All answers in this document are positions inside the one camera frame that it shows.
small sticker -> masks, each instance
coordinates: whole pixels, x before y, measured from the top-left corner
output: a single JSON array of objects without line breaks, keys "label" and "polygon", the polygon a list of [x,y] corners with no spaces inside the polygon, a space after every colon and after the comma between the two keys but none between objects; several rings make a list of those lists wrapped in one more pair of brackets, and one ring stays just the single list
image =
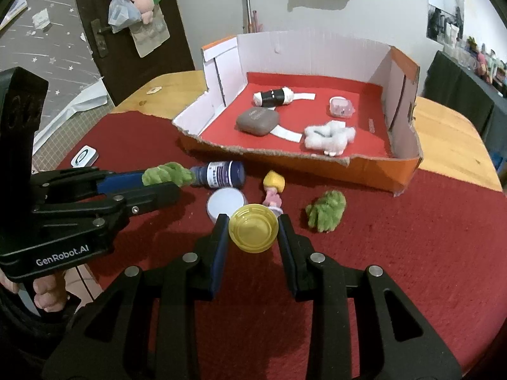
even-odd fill
[{"label": "small sticker", "polygon": [[157,91],[160,91],[162,89],[162,87],[153,87],[153,88],[150,88],[146,94],[155,94]]}]

finger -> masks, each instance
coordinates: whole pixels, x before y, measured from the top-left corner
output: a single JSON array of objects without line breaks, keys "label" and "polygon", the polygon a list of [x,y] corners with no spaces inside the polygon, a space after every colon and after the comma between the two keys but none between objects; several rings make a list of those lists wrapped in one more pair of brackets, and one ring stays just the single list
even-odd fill
[{"label": "finger", "polygon": [[9,290],[11,293],[18,294],[19,292],[19,286],[16,283],[13,283],[10,281],[2,270],[0,270],[0,284],[4,286],[7,290]]},{"label": "finger", "polygon": [[65,308],[65,301],[60,301],[59,303],[55,304],[52,307],[46,307],[44,309],[47,313],[57,313],[61,312]]},{"label": "finger", "polygon": [[56,291],[50,291],[49,293],[36,294],[34,297],[34,303],[38,308],[46,309],[48,307],[56,306],[60,303],[65,305],[67,296],[62,295]]},{"label": "finger", "polygon": [[65,278],[63,277],[63,273],[47,275],[34,281],[34,290],[36,294],[45,294],[56,290],[62,283],[63,287],[65,287]]}]

white lid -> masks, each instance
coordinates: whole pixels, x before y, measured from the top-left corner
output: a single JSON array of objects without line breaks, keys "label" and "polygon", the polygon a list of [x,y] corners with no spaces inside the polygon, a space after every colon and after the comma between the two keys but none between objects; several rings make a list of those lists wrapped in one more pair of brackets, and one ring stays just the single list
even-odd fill
[{"label": "white lid", "polygon": [[216,223],[220,214],[227,214],[229,218],[234,212],[248,204],[244,194],[232,187],[225,187],[215,191],[208,199],[206,209],[210,220]]}]

white fluffy toy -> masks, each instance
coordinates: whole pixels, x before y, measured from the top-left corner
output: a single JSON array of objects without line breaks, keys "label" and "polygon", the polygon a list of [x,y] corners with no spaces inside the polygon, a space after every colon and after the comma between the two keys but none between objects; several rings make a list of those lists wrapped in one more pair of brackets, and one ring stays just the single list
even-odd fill
[{"label": "white fluffy toy", "polygon": [[324,150],[329,157],[342,155],[348,143],[356,138],[356,129],[346,127],[343,121],[330,121],[326,125],[312,125],[305,129],[305,147]]}]

door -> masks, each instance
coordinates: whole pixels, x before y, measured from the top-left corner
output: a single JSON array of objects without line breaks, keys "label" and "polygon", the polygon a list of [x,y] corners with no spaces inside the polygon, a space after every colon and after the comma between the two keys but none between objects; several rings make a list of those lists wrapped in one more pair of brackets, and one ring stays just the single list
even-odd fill
[{"label": "door", "polygon": [[108,54],[101,58],[91,22],[99,18],[102,27],[108,25],[110,2],[111,0],[76,0],[86,37],[93,50],[93,59],[116,105],[159,75],[195,69],[176,0],[160,1],[160,8],[171,34],[161,46],[140,58],[127,28],[116,34],[103,34]]}]

